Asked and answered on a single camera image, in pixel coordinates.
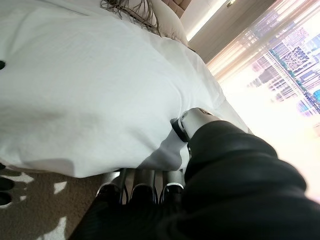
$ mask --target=white bedsheet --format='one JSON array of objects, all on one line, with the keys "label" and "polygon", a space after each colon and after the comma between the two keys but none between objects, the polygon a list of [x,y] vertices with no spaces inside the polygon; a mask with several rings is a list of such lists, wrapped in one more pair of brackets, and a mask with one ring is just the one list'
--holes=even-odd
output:
[{"label": "white bedsheet", "polygon": [[0,162],[74,177],[176,170],[189,155],[170,121],[184,111],[247,130],[186,46],[70,2],[1,0]]}]

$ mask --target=sheer curtain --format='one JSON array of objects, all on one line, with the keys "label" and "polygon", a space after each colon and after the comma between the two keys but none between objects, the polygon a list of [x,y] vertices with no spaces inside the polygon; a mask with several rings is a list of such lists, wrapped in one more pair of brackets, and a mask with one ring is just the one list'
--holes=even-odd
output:
[{"label": "sheer curtain", "polygon": [[207,66],[252,132],[320,201],[320,1],[277,0]]}]

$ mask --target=person under blanket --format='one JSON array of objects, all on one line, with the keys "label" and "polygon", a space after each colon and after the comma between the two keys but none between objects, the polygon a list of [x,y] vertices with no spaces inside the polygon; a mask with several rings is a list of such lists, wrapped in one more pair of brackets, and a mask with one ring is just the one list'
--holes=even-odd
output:
[{"label": "person under blanket", "polygon": [[1,0],[0,163],[77,178],[185,169],[171,122],[191,108],[248,132],[196,53],[125,17],[100,0]]}]

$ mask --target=wall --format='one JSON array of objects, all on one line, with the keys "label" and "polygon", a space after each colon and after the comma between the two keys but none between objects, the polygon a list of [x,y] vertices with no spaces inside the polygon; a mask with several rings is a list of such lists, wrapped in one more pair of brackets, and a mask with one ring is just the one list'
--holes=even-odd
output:
[{"label": "wall", "polygon": [[226,0],[192,0],[181,17],[188,41],[205,25]]},{"label": "wall", "polygon": [[[204,2],[208,1],[193,0],[190,7],[195,9],[202,6],[202,12],[206,6]],[[207,63],[224,47],[226,47],[243,30],[250,26],[260,15],[262,15],[276,0],[236,0],[235,3],[227,8],[229,1],[214,13],[207,23],[197,32],[189,41],[189,47],[193,49],[202,60]],[[189,31],[190,17],[187,15],[184,19],[185,28]],[[199,21],[198,13],[195,14],[194,22]]]}]

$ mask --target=headboard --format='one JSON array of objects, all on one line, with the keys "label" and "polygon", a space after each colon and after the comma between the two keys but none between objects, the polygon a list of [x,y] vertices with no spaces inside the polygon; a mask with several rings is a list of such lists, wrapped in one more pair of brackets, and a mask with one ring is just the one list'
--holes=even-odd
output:
[{"label": "headboard", "polygon": [[177,14],[179,18],[181,18],[182,14],[187,9],[191,0],[162,0],[165,4],[167,4],[174,12]]}]

